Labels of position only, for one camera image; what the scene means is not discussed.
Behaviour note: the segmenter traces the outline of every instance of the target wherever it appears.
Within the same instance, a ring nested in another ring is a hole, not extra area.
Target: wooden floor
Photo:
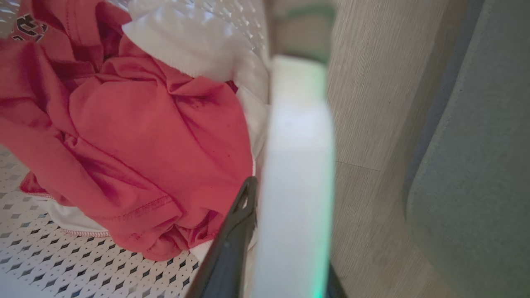
[[[336,3],[333,265],[350,298],[453,297],[408,238],[402,185],[466,2]]]

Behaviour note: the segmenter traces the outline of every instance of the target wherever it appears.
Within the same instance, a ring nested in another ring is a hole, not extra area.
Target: gray fabric surface
[[[486,0],[407,220],[455,294],[530,297],[530,1]]]

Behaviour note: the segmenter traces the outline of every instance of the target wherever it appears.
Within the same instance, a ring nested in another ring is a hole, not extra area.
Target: white cloth
[[[77,207],[63,206],[53,199],[44,197],[34,196],[33,200],[67,233],[93,237],[109,236],[107,229],[90,219]]]

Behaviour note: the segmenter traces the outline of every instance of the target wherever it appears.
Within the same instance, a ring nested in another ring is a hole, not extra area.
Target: white plastic laundry basket
[[[109,0],[127,10],[128,0]],[[268,53],[262,0],[173,0],[233,24],[258,57]],[[0,0],[0,37],[11,33],[17,0]],[[0,146],[1,297],[183,298],[199,262],[185,251],[154,262],[110,238],[65,234],[18,185],[28,169]]]

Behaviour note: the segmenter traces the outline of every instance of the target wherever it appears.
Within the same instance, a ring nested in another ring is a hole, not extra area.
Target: laundry basket
[[[127,10],[127,0],[111,0]],[[261,57],[267,52],[261,0],[176,0],[234,24]],[[12,31],[19,4],[0,0],[0,36]],[[0,146],[1,297],[183,298],[200,266],[188,251],[154,262],[111,238],[67,234],[18,185],[28,172]]]

